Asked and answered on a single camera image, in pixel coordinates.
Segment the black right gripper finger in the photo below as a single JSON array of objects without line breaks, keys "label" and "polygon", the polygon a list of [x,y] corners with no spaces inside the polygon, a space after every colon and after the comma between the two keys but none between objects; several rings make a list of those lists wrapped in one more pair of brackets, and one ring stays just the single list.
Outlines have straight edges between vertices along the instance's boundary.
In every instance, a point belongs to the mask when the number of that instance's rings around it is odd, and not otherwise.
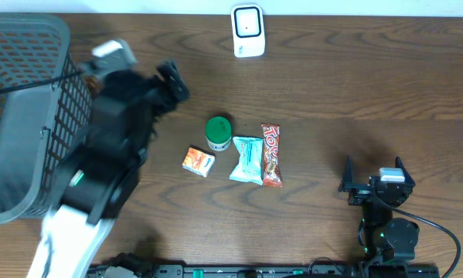
[{"label": "black right gripper finger", "polygon": [[403,166],[403,162],[401,161],[399,156],[395,158],[395,167],[399,168],[403,172],[406,184],[415,185],[415,181],[412,179],[406,168]]},{"label": "black right gripper finger", "polygon": [[348,156],[346,159],[345,169],[342,174],[341,189],[350,189],[353,185],[353,180],[352,160],[351,157]]}]

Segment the red Top chocolate bar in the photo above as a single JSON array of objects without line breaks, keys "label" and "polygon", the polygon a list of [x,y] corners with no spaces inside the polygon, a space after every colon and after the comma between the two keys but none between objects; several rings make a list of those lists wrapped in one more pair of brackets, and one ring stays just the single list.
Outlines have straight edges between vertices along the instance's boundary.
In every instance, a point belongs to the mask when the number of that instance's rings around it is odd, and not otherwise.
[{"label": "red Top chocolate bar", "polygon": [[279,143],[281,139],[280,125],[262,124],[263,146],[263,185],[282,187],[283,181],[278,166]]}]

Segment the green lid white jar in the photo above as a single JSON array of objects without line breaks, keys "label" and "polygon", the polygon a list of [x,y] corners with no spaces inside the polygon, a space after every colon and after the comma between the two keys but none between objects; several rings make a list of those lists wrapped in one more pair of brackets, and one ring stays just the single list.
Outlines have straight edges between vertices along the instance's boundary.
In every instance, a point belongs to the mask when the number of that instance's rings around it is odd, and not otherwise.
[{"label": "green lid white jar", "polygon": [[225,117],[212,117],[205,126],[207,144],[213,151],[225,151],[232,141],[232,126]]}]

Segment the orange small carton box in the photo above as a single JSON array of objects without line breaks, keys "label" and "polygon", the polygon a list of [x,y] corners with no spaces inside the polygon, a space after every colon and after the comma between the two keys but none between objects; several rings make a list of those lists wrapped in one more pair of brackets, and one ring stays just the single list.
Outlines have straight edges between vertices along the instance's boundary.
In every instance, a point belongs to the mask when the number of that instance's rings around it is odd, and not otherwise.
[{"label": "orange small carton box", "polygon": [[182,167],[196,175],[206,178],[215,164],[215,156],[190,147],[182,163]]}]

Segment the light blue snack packet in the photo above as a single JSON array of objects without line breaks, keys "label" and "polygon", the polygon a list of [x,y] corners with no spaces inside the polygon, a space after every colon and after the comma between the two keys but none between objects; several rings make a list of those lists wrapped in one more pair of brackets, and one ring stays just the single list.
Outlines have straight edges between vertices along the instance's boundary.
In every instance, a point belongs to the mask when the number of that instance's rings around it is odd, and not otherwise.
[{"label": "light blue snack packet", "polygon": [[230,174],[230,180],[263,184],[262,150],[263,140],[257,137],[234,137],[233,143],[240,154],[237,166]]}]

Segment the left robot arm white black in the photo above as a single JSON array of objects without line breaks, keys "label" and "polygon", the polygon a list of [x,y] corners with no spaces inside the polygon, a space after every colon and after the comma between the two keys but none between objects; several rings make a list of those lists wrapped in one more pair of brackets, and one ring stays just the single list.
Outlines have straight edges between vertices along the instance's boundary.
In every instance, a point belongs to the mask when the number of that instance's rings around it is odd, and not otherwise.
[{"label": "left robot arm white black", "polygon": [[53,172],[50,207],[30,277],[84,277],[139,183],[154,125],[189,98],[176,64],[146,78],[131,69],[102,79],[90,123]]}]

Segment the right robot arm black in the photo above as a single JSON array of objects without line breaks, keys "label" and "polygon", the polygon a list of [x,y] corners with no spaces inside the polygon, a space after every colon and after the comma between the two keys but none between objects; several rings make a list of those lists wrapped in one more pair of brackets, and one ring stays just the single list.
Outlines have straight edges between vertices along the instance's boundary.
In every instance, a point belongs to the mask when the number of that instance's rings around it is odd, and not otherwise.
[{"label": "right robot arm black", "polygon": [[413,192],[415,181],[400,158],[392,168],[380,168],[367,183],[354,181],[352,160],[347,159],[339,192],[348,194],[348,204],[363,209],[361,230],[370,259],[379,263],[402,263],[415,257],[415,246],[420,232],[418,224],[393,213]]}]

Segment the white barcode scanner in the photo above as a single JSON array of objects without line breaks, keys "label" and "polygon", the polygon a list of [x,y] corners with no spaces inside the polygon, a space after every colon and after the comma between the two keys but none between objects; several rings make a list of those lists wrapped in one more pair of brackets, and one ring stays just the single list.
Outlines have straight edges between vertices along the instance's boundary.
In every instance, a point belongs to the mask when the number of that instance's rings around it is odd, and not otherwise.
[{"label": "white barcode scanner", "polygon": [[237,5],[230,14],[233,30],[233,53],[236,58],[262,56],[266,40],[264,17],[260,6]]}]

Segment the grey plastic basket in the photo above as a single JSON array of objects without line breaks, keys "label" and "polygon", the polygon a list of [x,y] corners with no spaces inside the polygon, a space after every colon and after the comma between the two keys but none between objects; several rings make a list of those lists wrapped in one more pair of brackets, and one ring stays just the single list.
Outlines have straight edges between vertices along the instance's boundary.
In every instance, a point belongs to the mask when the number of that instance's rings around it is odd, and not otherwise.
[{"label": "grey plastic basket", "polygon": [[92,97],[53,15],[0,13],[0,224],[39,218]]}]

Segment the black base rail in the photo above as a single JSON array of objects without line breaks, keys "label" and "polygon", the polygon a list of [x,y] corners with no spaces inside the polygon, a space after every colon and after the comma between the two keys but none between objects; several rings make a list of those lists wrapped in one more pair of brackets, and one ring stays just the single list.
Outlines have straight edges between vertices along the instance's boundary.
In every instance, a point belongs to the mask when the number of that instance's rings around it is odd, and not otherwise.
[{"label": "black base rail", "polygon": [[120,253],[90,267],[87,278],[282,278],[282,277],[408,277],[438,278],[430,265],[371,266],[346,264],[325,257],[303,265],[188,265],[183,261],[143,260],[132,253]]}]

